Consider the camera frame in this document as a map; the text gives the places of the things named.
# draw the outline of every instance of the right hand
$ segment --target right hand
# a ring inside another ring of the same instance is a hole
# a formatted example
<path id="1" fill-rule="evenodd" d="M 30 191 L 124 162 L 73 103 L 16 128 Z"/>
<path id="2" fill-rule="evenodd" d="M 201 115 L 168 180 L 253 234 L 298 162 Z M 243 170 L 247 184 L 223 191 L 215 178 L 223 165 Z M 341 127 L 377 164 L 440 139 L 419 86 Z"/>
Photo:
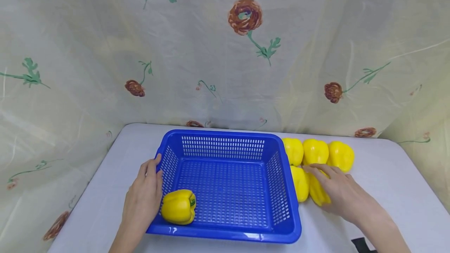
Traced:
<path id="1" fill-rule="evenodd" d="M 338 167 L 311 164 L 303 166 L 303 169 L 314 175 L 329 195 L 331 203 L 322 205 L 324 211 L 341 216 L 356 226 L 361 226 L 365 220 L 389 217 L 385 209 L 350 174 L 344 174 Z"/>

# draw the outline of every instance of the blue plastic basket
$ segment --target blue plastic basket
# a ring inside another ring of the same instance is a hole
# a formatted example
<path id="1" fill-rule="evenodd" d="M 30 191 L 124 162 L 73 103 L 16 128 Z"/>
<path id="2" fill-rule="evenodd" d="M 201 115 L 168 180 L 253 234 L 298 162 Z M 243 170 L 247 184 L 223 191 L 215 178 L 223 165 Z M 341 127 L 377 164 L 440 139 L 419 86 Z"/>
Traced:
<path id="1" fill-rule="evenodd" d="M 172 130 L 157 153 L 163 195 L 188 189 L 197 204 L 193 223 L 170 224 L 159 214 L 147 233 L 285 244 L 300 237 L 298 203 L 279 137 Z"/>

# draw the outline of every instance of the bell pepper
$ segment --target bell pepper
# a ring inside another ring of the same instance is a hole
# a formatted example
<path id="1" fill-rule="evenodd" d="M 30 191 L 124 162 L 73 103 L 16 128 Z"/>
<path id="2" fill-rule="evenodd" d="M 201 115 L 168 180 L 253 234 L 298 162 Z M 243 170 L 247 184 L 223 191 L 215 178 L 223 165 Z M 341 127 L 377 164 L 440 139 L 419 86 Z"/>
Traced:
<path id="1" fill-rule="evenodd" d="M 196 199 L 192 191 L 172 191 L 164 196 L 162 204 L 161 215 L 169 223 L 186 225 L 194 220 Z"/>
<path id="2" fill-rule="evenodd" d="M 326 193 L 326 191 L 320 185 L 319 180 L 317 180 L 316 176 L 308 173 L 308 177 L 310 177 L 310 196 L 312 200 L 319 206 L 322 206 L 323 203 L 331 203 L 331 199 Z"/>
<path id="3" fill-rule="evenodd" d="M 327 164 L 338 167 L 342 172 L 348 172 L 352 169 L 355 153 L 352 148 L 340 141 L 332 141 L 328 144 L 330 156 Z"/>
<path id="4" fill-rule="evenodd" d="M 303 145 L 302 142 L 295 138 L 284 138 L 284 149 L 286 150 L 289 164 L 293 166 L 299 166 L 303 159 Z"/>
<path id="5" fill-rule="evenodd" d="M 309 195 L 309 176 L 303 168 L 291 166 L 292 179 L 294 181 L 295 194 L 299 203 L 308 199 Z"/>
<path id="6" fill-rule="evenodd" d="M 325 164 L 328 160 L 328 145 L 324 141 L 308 139 L 303 142 L 303 164 Z"/>

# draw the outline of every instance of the curtain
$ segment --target curtain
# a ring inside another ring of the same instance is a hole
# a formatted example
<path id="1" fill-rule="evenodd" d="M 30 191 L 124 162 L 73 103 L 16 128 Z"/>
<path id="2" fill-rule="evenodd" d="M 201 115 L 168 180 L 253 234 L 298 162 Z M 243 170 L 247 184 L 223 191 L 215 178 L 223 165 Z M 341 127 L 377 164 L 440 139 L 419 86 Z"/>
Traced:
<path id="1" fill-rule="evenodd" d="M 450 210 L 449 5 L 0 0 L 0 251 L 46 252 L 135 122 L 382 134 Z"/>

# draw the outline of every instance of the table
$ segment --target table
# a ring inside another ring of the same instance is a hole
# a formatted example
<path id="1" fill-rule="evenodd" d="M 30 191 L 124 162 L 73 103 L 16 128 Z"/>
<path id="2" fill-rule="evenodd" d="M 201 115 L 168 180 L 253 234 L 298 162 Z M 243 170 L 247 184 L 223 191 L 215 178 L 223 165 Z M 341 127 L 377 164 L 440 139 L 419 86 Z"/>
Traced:
<path id="1" fill-rule="evenodd" d="M 125 126 L 48 252 L 107 252 L 121 221 L 125 194 L 140 165 L 153 158 L 164 134 L 172 129 L 197 128 L 141 123 Z M 412 252 L 449 252 L 450 215 L 399 145 L 384 139 L 273 134 L 350 145 L 355 152 L 350 174 L 393 217 Z M 311 199 L 298 209 L 303 232 L 295 244 L 145 235 L 135 252 L 358 253 L 351 240 L 363 234 L 353 224 L 323 212 Z"/>

